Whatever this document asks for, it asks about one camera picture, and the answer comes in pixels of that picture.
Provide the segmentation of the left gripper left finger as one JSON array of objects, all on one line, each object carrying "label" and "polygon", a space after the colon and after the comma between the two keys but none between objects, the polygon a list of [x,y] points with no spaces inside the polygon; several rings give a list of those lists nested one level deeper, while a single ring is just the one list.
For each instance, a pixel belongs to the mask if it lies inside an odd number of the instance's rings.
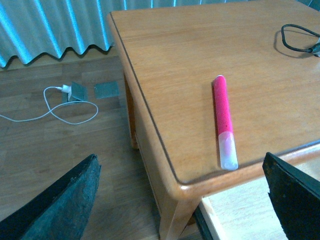
[{"label": "left gripper left finger", "polygon": [[2,240],[79,240],[99,187],[101,165],[91,154],[0,222]]}]

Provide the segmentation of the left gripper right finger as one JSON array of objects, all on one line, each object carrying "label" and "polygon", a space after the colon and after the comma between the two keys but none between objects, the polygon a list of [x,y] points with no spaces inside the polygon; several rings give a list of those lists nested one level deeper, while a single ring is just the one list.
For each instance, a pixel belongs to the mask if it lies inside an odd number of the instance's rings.
[{"label": "left gripper right finger", "polygon": [[267,152],[262,169],[269,198],[289,240],[320,238],[320,182]]}]

